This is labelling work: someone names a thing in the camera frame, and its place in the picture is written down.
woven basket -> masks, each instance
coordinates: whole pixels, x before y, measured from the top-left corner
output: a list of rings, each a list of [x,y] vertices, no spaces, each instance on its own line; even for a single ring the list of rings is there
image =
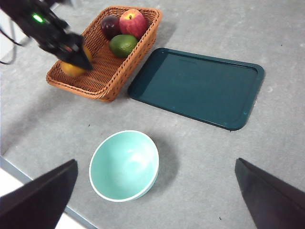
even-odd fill
[[[120,17],[129,9],[137,9],[148,21],[149,28],[127,58],[115,57],[109,49],[109,41],[101,31],[101,20],[109,15]],[[126,6],[110,6],[104,9],[82,33],[90,50],[93,70],[72,77],[63,73],[61,61],[57,61],[47,73],[47,82],[63,90],[90,99],[111,102],[119,93],[135,67],[151,49],[162,14],[157,9]]]

green led light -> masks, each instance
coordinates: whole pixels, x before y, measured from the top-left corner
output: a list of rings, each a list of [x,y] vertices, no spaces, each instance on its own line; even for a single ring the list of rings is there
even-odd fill
[[[38,21],[38,22],[40,22],[40,23],[43,22],[43,19],[42,19],[39,15],[37,15],[36,13],[33,14],[32,17],[33,17],[36,21]]]

white bowl rim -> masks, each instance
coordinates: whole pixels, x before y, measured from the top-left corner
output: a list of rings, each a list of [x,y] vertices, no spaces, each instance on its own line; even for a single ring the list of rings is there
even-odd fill
[[[125,132],[135,132],[135,133],[139,133],[139,134],[142,134],[144,135],[146,138],[148,138],[152,144],[153,144],[153,147],[155,149],[155,152],[156,152],[156,156],[157,156],[157,165],[156,165],[156,168],[155,168],[155,171],[154,171],[154,175],[152,176],[151,180],[148,182],[148,184],[140,191],[138,192],[137,194],[131,196],[131,197],[128,197],[128,198],[125,198],[125,199],[112,199],[112,198],[109,198],[109,197],[106,197],[104,196],[102,193],[100,193],[97,188],[94,186],[94,183],[92,181],[92,177],[91,177],[91,166],[92,166],[92,162],[93,162],[93,159],[94,159],[94,156],[95,154],[97,153],[97,151],[99,150],[99,148],[109,139],[109,138],[112,138],[118,134],[121,134],[121,133],[125,133]],[[112,202],[125,202],[125,201],[129,201],[129,200],[133,200],[133,199],[137,199],[138,197],[140,197],[143,193],[145,193],[147,191],[147,189],[152,185],[152,183],[154,182],[156,176],[158,175],[158,171],[159,171],[159,152],[158,152],[158,149],[157,149],[157,146],[156,144],[153,142],[153,140],[145,133],[141,132],[141,131],[137,131],[137,130],[123,130],[123,131],[119,131],[113,135],[110,135],[108,138],[106,138],[102,143],[100,143],[100,145],[96,148],[92,158],[91,158],[91,161],[90,161],[90,165],[89,165],[89,179],[90,179],[90,183],[91,183],[91,186],[93,187],[94,191],[102,198],[106,199],[106,200],[109,200],[109,201],[112,201]]]

dark green tray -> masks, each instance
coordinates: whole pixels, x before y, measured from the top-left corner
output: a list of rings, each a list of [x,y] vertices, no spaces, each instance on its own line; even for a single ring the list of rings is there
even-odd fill
[[[238,130],[247,121],[263,78],[257,64],[159,48],[128,92],[135,100]]]

tabletop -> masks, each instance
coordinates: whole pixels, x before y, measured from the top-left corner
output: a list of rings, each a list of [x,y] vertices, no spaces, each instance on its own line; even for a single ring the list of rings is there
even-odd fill
[[[265,79],[246,126],[230,132],[129,98],[150,53],[111,103],[52,87],[45,76],[56,59],[32,41],[1,67],[2,158],[32,179],[75,158],[79,175],[68,207],[97,228],[254,229],[234,174],[239,157],[305,191],[305,1],[84,0],[55,13],[82,32],[111,5],[162,11],[152,50],[261,65]],[[152,138],[160,172],[143,197],[113,203],[94,192],[89,163],[121,130]]]

